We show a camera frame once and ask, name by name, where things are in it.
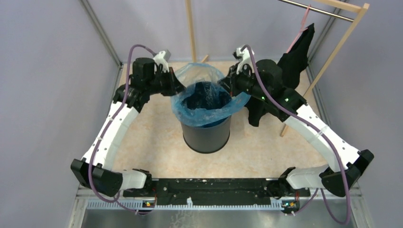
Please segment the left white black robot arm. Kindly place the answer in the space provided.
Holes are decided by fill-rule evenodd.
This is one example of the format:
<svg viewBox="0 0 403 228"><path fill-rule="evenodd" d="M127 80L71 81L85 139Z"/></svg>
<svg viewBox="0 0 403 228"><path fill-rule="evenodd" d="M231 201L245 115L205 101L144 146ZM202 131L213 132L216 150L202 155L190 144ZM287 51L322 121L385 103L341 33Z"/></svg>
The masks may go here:
<svg viewBox="0 0 403 228"><path fill-rule="evenodd" d="M124 190L135 190L140 196L152 192L149 171L113 171L115 156L129 126L150 96L174 96L185 89L166 58L159 55L137 58L127 79L128 82L116 90L108 116L95 141L81 159L74 159L70 165L82 186L108 197L116 197Z"/></svg>

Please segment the blue plastic trash bag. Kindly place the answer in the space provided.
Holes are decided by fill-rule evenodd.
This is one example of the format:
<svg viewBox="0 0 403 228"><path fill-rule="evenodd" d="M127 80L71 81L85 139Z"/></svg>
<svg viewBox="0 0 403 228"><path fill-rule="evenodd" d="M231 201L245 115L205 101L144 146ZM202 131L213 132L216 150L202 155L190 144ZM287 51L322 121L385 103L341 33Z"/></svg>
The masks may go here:
<svg viewBox="0 0 403 228"><path fill-rule="evenodd" d="M175 71L185 90L171 97L172 112L191 127L212 126L240 111L251 98L242 92L230 96L218 81L224 74L204 63L189 63Z"/></svg>

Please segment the black trash bin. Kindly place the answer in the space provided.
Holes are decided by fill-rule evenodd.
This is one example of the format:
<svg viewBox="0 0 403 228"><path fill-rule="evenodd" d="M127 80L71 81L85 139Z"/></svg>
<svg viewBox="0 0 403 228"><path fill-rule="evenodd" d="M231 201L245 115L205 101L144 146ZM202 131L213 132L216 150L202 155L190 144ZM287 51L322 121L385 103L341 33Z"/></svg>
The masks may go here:
<svg viewBox="0 0 403 228"><path fill-rule="evenodd" d="M207 124L203 127L192 127L181 123L182 136L192 150L209 154L221 150L230 138L231 116Z"/></svg>

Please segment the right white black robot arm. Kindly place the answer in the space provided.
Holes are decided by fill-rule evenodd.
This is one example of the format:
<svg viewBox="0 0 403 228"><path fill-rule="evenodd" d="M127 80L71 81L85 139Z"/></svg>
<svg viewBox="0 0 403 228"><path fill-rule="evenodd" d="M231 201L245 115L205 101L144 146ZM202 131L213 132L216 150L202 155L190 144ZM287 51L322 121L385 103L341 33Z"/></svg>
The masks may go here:
<svg viewBox="0 0 403 228"><path fill-rule="evenodd" d="M279 191L291 196L298 189L326 189L338 197L346 196L374 159L369 150L358 150L338 136L313 111L295 89L282 83L282 69L269 59L231 66L218 81L231 96L248 94L263 103L267 112L293 128L311 144L327 164L313 168L288 168L278 183Z"/></svg>

